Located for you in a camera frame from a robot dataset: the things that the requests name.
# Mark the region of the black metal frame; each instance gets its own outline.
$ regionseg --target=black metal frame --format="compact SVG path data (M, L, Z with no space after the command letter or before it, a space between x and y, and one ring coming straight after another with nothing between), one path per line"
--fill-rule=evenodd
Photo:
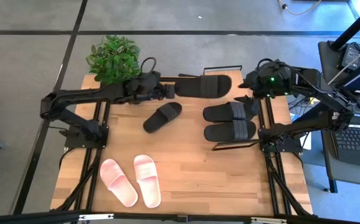
M0 30L0 35L70 35L70 40L68 42L67 49L65 51L65 55L62 61L62 67L59 71L59 74L57 76L57 81L54 85L53 91L59 91L62 82L64 80L64 76L69 64L70 56L72 54L72 50L75 44L75 40L78 35L105 35L105 34L118 34L118 35L282 35L282 36L339 36L343 34L342 31L244 31L244 30L79 30L80 23L82 21L86 6L87 6L88 0L82 0L77 19L75 21L75 25L72 30ZM162 78L162 82L172 82L175 80L178 80L179 78ZM100 112L101 104L97 103L94 117L98 117L98 114ZM108 119L108 113L109 113L109 106L106 106L105 112L104 112L104 118L103 118L103 124L107 123ZM264 119L261 114L262 110L260 110L259 119L260 124L264 128ZM42 121L39 130L37 132L37 136L35 138L34 144L32 146L31 156L28 160L28 163L26 165L26 172L24 173L20 185L19 185L19 191L16 195L14 201L15 205L13 206L13 214L19 215L22 213L22 210L24 208L27 194L29 192L29 189L32 184L33 176L36 171L37 163L39 161L42 148L44 145L45 137L47 135L47 130L49 128L50 122L48 121ZM90 214L92 213L91 207L93 202L93 195L95 191L95 183L97 181L97 172L98 172L98 165L100 163L100 156L102 153L102 149L96 149L96 156L94 161L92 162L91 166L89 167L90 163L90 157L93 149L86 149L85 159L83 162L82 167L82 175L81 179L84 179L88 171L90 169L93 169L94 166L97 166L97 168L92 173L92 179L91 179L91 185L89 188L88 193L88 199L87 199L87 207L86 210L76 210L76 211L66 211L66 212L59 212L59 211L53 211L49 213L38 213L38 214L24 214L20 215L22 217L43 217L43 215L46 215L46 223L53 222L55 219L54 217L56 214L61 215L68 215L71 216L71 218L76 217L76 215L79 214ZM266 158L267 165L269 164L270 159L268 157ZM277 160L277 166L279 168L280 178L283 179L283 168L282 168L282 160L279 155L279 158ZM273 202L273 212L275 214L275 217L287 217L291 218L292 220L298 220L302 217L294 217L294 216L284 216L281 214L278 214L278 204L277 204L277 195L275 193L275 186L274 186L274 179L272 172L270 172L270 167L267 166L268 171L268 179L269 179L269 185L270 185L270 193L272 195L272 202ZM82 188L79 190L79 193L75 197L75 208L78 208L81 204L82 200ZM284 204L286 212L289 212L289 202L287 202L287 199L284 197ZM213 221L213 220L227 220L227 221L253 221L253 217L244 217L244 216L212 216L212 215L150 215L150 214L115 214L115 218L142 218L142 219L158 219L158 220L174 220L178 222L184 222L184 221ZM345 223L339 220L336 220L332 223Z

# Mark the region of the white cable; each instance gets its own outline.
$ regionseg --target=white cable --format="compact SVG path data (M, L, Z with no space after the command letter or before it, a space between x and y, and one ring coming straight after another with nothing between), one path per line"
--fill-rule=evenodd
M335 77L333 79L331 79L331 81L328 82L328 84L330 85L338 76L340 76L342 74L343 71L345 71L350 65L352 65L359 58L360 58L360 54L353 61L351 61L347 66L345 66L340 72L338 72L338 74L336 74Z
M277 0L277 1L281 4L281 7L284 5L284 2L283 2L282 0ZM319 4L321 1L322 1L322 0L319 0L318 2L316 2L316 4L315 4L314 6L312 6L311 8L309 8L308 10L306 10L305 12L301 12L301 13L294 13L294 12L292 12L291 10L289 10L288 6L285 7L285 9L286 9L290 14L292 14L292 15L294 15L294 16L299 16L299 15L302 15L302 14L304 14L304 13L306 13L306 12L314 9L316 6L318 6L318 4Z

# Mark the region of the gray carpet floor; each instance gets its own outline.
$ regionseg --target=gray carpet floor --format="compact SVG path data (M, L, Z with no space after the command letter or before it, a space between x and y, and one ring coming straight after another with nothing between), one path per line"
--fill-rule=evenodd
M0 0L0 29L72 30L81 0ZM304 11L309 1L288 2ZM89 1L80 30L287 30L342 31L354 22L345 2L323 1L302 16L283 12L276 0L241 1ZM280 58L301 67L321 70L317 44L334 37L132 35L140 58L154 56L165 76L200 75L204 67L243 65L243 74L261 58ZM80 88L88 73L85 57L101 36L78 36L63 89ZM48 94L59 72L69 36L0 35L0 215L11 212L26 161L40 125L40 99ZM63 126L60 122L54 126ZM64 137L48 132L25 212L48 211L63 153ZM321 217L360 221L360 186L339 184L330 195L322 167L306 166L313 211ZM157 223L129 221L119 223Z

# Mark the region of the slide sandal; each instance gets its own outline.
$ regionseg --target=slide sandal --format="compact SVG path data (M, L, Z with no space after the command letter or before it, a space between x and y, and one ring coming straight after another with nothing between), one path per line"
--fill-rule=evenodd
M231 89L231 78L227 75L201 75L199 78L181 80L174 84L177 96L195 98L220 98Z
M256 132L251 121L233 120L229 123L209 125L204 130L205 139L211 142L249 140Z
M240 102L228 102L217 106L208 106L202 113L204 119L210 122L236 120L250 121L255 115L247 105Z
M147 155L139 155L135 157L134 165L145 205L148 208L157 207L161 203L161 191L154 161Z
M105 160L100 168L100 177L105 186L126 207L132 207L138 200L134 187L113 159Z
M144 130L148 133L153 133L179 116L180 112L181 105L179 103L166 103L159 107L155 113L144 122Z

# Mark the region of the potted plant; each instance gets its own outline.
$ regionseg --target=potted plant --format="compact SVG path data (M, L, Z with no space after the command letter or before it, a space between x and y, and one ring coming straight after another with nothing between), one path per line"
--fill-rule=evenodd
M122 83L140 75L138 56L140 48L125 37L106 35L98 45L92 45L92 54L86 57L89 72L102 84Z

